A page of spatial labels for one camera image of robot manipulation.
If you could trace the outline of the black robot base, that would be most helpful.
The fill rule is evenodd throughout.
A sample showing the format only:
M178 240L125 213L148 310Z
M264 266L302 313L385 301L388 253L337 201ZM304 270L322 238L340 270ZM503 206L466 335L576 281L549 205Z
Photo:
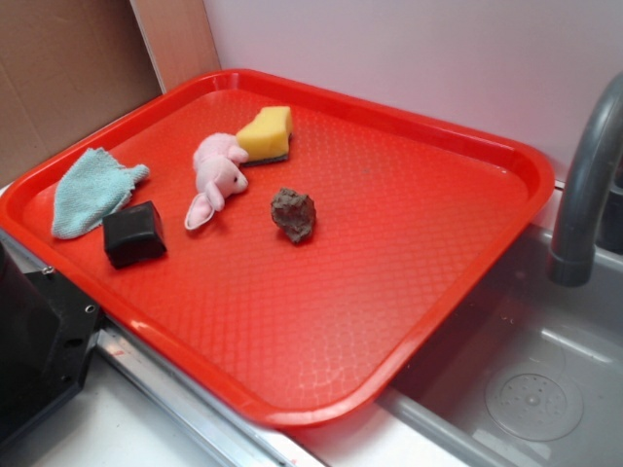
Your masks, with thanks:
M59 272L23 272L1 249L1 450L84 387L102 310Z

